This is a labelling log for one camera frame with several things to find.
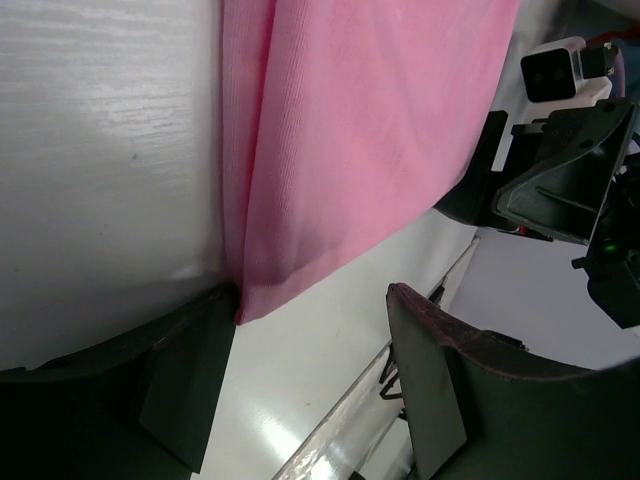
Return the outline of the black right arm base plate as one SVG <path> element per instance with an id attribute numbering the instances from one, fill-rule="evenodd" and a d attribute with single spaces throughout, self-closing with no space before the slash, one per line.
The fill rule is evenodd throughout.
<path id="1" fill-rule="evenodd" d="M 447 372 L 444 355 L 428 323 L 440 311 L 446 293 L 440 281 L 427 296 L 405 284 L 393 284 L 387 292 L 387 313 L 391 344 L 379 376 L 379 396 L 386 401 L 425 399 Z"/>

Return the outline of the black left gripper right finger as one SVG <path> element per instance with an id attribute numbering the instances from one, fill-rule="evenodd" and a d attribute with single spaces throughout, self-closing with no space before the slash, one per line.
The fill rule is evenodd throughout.
<path id="1" fill-rule="evenodd" d="M 440 309 L 428 323 L 447 372 L 404 401 L 422 479 L 635 479 L 639 363 L 546 359 Z"/>

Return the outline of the light pink t-shirt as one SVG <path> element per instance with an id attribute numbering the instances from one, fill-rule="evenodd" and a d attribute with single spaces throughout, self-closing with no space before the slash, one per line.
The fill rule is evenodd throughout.
<path id="1" fill-rule="evenodd" d="M 406 227 L 461 178 L 516 1 L 227 1 L 226 266 L 260 319 Z"/>

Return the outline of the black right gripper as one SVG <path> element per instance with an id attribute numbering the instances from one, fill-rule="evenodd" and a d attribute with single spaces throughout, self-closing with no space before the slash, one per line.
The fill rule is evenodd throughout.
<path id="1" fill-rule="evenodd" d="M 620 328 L 639 324 L 638 105 L 628 98 L 555 110 L 516 124 L 492 201 L 499 216 L 569 243 L 583 244 L 572 260 L 586 273 L 591 300 Z M 492 166 L 508 120 L 491 111 L 461 180 L 435 209 L 461 224 L 491 224 Z"/>

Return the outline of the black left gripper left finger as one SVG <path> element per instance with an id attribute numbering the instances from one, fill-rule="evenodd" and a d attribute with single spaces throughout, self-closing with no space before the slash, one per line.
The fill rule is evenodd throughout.
<path id="1" fill-rule="evenodd" d="M 238 290 L 35 369 L 1 374 L 5 479 L 188 479 L 202 469 Z"/>

